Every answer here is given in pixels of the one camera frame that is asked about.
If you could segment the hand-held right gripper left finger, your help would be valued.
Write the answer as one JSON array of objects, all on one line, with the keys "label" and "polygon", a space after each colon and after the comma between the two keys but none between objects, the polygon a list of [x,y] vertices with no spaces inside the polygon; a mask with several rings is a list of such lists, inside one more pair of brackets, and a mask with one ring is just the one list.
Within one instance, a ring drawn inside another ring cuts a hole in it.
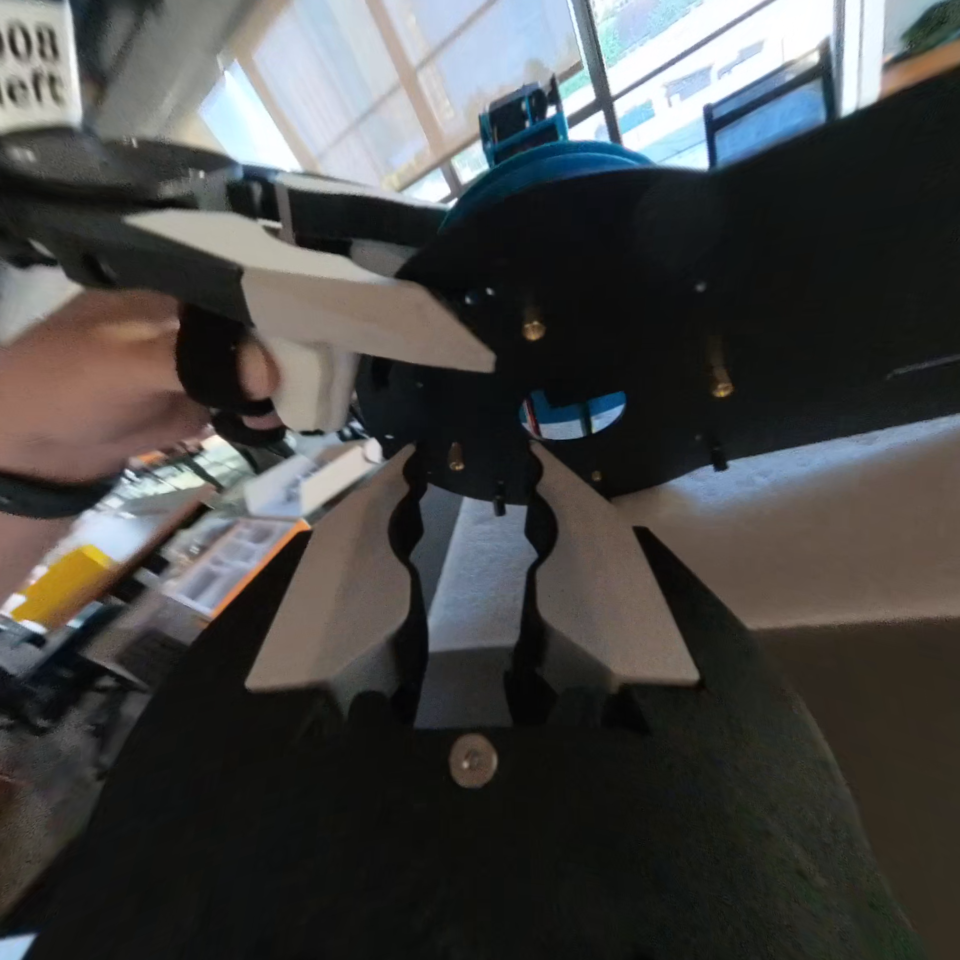
[{"label": "hand-held right gripper left finger", "polygon": [[412,724],[428,663],[422,580],[412,554],[427,479],[410,443],[314,526],[246,676],[251,693],[318,690],[347,714],[383,696]]}]

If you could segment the blue and black toy robot arm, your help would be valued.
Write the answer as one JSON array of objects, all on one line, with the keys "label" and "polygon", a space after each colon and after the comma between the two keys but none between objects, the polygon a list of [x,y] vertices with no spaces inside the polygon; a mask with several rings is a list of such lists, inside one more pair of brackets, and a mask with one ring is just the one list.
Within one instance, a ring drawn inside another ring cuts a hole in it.
[{"label": "blue and black toy robot arm", "polygon": [[457,308],[494,373],[367,359],[363,423],[388,458],[415,445],[436,486],[519,504],[537,391],[554,406],[624,394],[613,425],[548,443],[606,498],[956,415],[958,228],[957,69],[719,171],[532,186],[462,214],[400,274]]}]

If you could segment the black wristband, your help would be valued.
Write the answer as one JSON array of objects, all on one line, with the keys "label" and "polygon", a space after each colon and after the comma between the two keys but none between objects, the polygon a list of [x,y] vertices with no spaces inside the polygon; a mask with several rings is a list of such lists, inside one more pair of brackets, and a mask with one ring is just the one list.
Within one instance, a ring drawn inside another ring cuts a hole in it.
[{"label": "black wristband", "polygon": [[1,472],[1,513],[36,521],[74,519],[96,507],[119,482],[120,475],[85,482]]}]

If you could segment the person's left hand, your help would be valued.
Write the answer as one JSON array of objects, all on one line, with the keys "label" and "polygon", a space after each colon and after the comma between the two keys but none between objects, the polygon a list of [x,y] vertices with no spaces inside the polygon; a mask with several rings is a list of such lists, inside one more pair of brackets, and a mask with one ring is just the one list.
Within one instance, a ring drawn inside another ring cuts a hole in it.
[{"label": "person's left hand", "polygon": [[210,411],[176,369],[181,312],[164,294],[84,292],[3,344],[2,473],[87,483],[201,437]]}]

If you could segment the yellow box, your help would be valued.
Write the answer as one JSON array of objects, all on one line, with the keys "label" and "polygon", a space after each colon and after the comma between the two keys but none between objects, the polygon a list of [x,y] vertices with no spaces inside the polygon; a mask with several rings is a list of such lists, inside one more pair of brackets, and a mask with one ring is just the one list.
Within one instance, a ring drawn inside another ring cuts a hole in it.
[{"label": "yellow box", "polygon": [[98,547],[78,546],[20,589],[22,601],[9,616],[18,623],[39,624],[46,630],[63,626],[82,608],[81,601],[90,601],[113,565],[112,558]]}]

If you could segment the person's left forearm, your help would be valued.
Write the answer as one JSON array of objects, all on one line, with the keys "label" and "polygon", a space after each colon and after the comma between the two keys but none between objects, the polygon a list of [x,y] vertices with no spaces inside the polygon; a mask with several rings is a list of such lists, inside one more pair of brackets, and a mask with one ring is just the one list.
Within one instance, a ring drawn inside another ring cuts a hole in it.
[{"label": "person's left forearm", "polygon": [[1,513],[1,604],[19,592],[32,570],[76,523],[77,517],[31,518]]}]

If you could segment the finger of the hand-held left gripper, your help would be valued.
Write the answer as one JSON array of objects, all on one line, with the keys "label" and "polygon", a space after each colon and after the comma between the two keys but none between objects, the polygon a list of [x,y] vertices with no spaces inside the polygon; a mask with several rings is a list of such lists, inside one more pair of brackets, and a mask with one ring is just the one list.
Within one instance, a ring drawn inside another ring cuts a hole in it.
[{"label": "finger of the hand-held left gripper", "polygon": [[273,179],[281,239],[312,250],[356,242],[417,251],[440,231],[450,207],[380,187],[306,173]]},{"label": "finger of the hand-held left gripper", "polygon": [[264,335],[421,366],[495,370],[496,354],[416,283],[292,246],[236,213],[159,210],[126,222],[241,267],[247,312]]}]

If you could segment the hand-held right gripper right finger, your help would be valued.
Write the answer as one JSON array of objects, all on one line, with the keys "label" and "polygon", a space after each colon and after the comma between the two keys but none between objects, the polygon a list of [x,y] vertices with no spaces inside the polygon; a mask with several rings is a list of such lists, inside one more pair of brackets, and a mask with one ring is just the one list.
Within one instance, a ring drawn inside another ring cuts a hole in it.
[{"label": "hand-held right gripper right finger", "polygon": [[510,718],[545,724],[570,695],[626,713],[636,687],[702,681],[633,527],[542,443],[527,460],[523,533],[534,552],[510,655]]}]

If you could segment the white foam sheet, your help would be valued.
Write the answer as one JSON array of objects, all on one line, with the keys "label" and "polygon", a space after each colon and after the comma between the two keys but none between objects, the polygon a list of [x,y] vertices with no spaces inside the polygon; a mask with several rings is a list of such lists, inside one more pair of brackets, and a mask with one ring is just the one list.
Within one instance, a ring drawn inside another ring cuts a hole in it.
[{"label": "white foam sheet", "polygon": [[[958,415],[696,470],[621,498],[819,705],[958,700]],[[502,674],[536,553],[527,509],[464,498],[429,612],[417,726],[507,724]]]}]

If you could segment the large window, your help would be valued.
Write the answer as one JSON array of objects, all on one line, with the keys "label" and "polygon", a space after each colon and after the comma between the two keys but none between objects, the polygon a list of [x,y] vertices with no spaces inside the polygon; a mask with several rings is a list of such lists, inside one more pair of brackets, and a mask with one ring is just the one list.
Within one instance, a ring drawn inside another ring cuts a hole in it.
[{"label": "large window", "polygon": [[260,2],[189,131],[241,162],[443,202],[487,168],[479,115],[556,77],[571,138],[706,169],[706,106],[822,42],[839,112],[874,101],[886,5]]}]

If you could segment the white box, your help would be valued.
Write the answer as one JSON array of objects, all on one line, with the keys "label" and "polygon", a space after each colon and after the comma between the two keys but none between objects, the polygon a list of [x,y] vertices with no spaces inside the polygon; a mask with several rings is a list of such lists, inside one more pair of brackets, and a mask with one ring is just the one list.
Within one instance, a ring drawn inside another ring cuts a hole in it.
[{"label": "white box", "polygon": [[382,460],[375,438],[338,441],[310,456],[297,453],[246,482],[246,515],[305,519],[361,482]]}]

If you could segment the dark desk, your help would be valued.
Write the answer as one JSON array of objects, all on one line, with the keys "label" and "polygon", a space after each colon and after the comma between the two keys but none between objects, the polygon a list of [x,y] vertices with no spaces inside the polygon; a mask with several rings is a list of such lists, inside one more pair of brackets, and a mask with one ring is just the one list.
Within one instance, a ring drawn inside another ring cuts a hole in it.
[{"label": "dark desk", "polygon": [[755,630],[806,703],[930,958],[959,957],[959,627]]}]

